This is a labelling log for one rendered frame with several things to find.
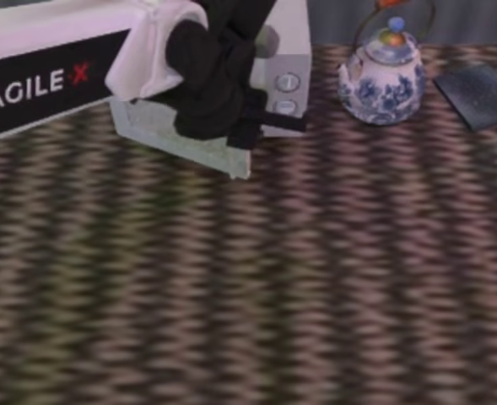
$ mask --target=floral pattern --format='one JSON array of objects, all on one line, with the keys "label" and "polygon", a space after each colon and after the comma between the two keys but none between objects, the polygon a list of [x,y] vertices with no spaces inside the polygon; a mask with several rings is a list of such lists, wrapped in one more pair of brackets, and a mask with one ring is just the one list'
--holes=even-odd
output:
[{"label": "floral pattern", "polygon": [[418,64],[407,77],[400,74],[397,83],[378,85],[374,78],[361,78],[352,89],[340,81],[338,96],[344,107],[361,121],[374,125],[391,125],[408,119],[420,107],[426,75]]}]

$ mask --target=background wall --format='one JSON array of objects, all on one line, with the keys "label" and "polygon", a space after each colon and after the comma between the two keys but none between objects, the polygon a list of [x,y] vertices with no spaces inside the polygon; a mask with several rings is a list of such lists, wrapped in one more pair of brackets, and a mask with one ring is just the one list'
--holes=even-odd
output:
[{"label": "background wall", "polygon": [[[37,0],[0,0],[0,7],[33,3]],[[360,21],[370,13],[375,0],[307,0],[311,17],[312,41],[314,43],[348,44]],[[497,43],[497,0],[435,0],[438,16],[427,39],[437,44],[494,44]],[[407,6],[392,11],[406,18],[408,30],[421,30],[428,18],[425,0],[411,0]],[[385,24],[382,15],[367,28]]]}]

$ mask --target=brown woven surface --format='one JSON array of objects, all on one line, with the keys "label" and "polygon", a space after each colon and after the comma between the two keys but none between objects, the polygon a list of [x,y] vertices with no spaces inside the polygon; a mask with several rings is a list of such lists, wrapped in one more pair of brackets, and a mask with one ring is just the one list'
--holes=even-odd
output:
[{"label": "brown woven surface", "polygon": [[[0,142],[0,404],[497,404],[497,128],[432,85],[396,127],[333,98],[249,181],[105,107]],[[497,47],[426,47],[431,76]]]}]

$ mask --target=teapot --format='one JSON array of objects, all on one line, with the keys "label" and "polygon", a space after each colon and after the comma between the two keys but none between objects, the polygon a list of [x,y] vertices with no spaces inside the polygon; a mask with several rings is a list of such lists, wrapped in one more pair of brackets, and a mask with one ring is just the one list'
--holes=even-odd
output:
[{"label": "teapot", "polygon": [[[418,39],[404,31],[405,21],[392,17],[387,27],[376,31],[359,46],[365,26],[383,9],[408,0],[377,0],[375,11],[361,24],[354,37],[353,52],[338,68],[338,98],[354,117],[385,126],[407,120],[421,105],[426,72]],[[425,37],[435,19],[433,0]]]}]

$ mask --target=teapot handle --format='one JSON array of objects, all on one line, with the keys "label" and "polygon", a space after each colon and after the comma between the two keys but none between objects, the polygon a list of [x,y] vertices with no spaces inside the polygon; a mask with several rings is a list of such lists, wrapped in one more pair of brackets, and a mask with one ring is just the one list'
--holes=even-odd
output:
[{"label": "teapot handle", "polygon": [[[357,32],[355,33],[354,37],[354,42],[353,42],[353,53],[357,51],[357,48],[359,48],[359,40],[360,36],[364,32],[366,25],[374,19],[375,16],[377,16],[381,11],[383,11],[386,8],[391,8],[394,6],[397,6],[399,4],[404,4],[408,3],[409,0],[375,0],[375,9],[366,17],[365,20],[360,24],[359,28],[357,29]],[[434,0],[426,0],[426,2],[430,6],[430,16],[429,16],[429,21],[427,27],[420,32],[418,36],[416,36],[418,42],[424,40],[428,33],[432,30],[432,26],[434,25],[435,21],[435,15],[436,15],[436,7]]]}]

